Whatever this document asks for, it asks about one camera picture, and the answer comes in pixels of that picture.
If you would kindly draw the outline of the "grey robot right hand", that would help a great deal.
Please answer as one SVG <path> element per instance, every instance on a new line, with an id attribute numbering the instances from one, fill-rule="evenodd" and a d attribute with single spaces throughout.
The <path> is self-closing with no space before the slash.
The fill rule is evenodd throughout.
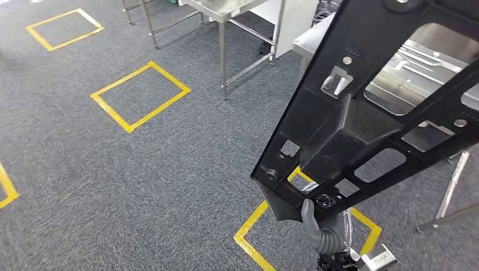
<path id="1" fill-rule="evenodd" d="M 350 212 L 343 211 L 322 223 L 316 221 L 314 212 L 313 201 L 305 199 L 301 216 L 311 247 L 322 255 L 346 251 L 352 241 Z"/>

